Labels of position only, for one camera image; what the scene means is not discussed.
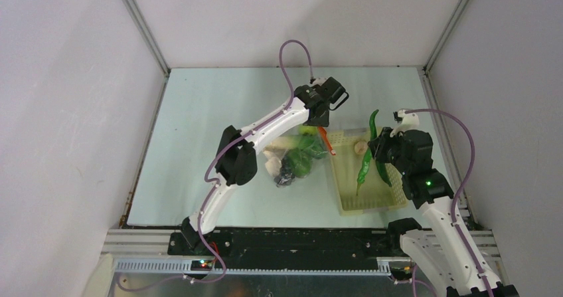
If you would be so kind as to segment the green chili pepper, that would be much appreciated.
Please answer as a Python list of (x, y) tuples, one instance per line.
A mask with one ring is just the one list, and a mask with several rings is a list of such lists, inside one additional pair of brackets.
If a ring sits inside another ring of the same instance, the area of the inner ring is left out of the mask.
[[(369, 129), (370, 129), (370, 138), (373, 140), (376, 137), (376, 116), (379, 113), (379, 109), (376, 109), (375, 111), (373, 111), (370, 115), (368, 124), (369, 124)], [(356, 195), (359, 194), (359, 189), (361, 188), (361, 186), (364, 184), (366, 176), (369, 172), (370, 169), (370, 163), (372, 161), (372, 153), (369, 147), (367, 147), (366, 152), (363, 155), (362, 161), (361, 161), (361, 168), (359, 170), (359, 173), (357, 175), (357, 188), (356, 188)]]

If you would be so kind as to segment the dark purple grape bunch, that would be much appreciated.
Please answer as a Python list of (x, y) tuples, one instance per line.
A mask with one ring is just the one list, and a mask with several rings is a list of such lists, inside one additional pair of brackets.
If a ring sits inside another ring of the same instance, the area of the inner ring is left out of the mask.
[(293, 183), (296, 175), (293, 172), (291, 165), (287, 161), (281, 162), (279, 173), (274, 177), (274, 182), (277, 187), (287, 187)]

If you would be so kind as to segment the green apple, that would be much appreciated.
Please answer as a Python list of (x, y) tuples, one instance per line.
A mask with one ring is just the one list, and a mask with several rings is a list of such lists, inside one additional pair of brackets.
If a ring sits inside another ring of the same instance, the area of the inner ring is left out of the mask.
[(303, 136), (315, 136), (318, 134), (318, 129), (314, 126), (299, 126), (298, 132)]

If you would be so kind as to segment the white oyster mushroom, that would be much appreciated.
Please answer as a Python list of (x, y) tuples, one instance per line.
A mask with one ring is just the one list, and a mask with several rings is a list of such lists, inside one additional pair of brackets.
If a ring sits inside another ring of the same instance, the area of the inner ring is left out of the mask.
[(265, 152), (266, 157), (265, 168), (271, 177), (277, 177), (282, 168), (282, 160), (272, 152)]

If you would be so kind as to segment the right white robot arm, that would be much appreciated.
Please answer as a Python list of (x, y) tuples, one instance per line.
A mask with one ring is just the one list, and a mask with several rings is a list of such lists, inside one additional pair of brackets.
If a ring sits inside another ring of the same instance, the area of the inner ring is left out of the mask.
[(386, 247), (396, 256), (407, 254), (426, 275), (437, 296), (518, 296), (503, 284), (472, 239), (455, 206), (445, 176), (433, 167), (431, 135), (420, 130), (395, 134), (384, 127), (369, 141), (375, 160), (389, 163), (401, 175), (405, 196), (432, 229), (439, 248), (432, 248), (413, 218), (388, 226)]

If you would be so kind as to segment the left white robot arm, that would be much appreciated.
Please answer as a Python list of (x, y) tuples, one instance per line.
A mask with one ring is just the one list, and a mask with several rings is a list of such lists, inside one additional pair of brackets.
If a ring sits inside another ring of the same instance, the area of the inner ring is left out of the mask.
[(347, 99), (344, 86), (333, 77), (317, 78), (297, 87), (280, 107), (262, 119), (237, 129), (228, 126), (218, 151), (206, 170), (204, 180), (212, 185), (201, 207), (181, 226), (184, 246), (193, 254), (203, 254), (221, 211), (234, 189), (251, 181), (258, 171), (257, 155), (272, 141), (299, 126), (327, 127), (330, 112)]

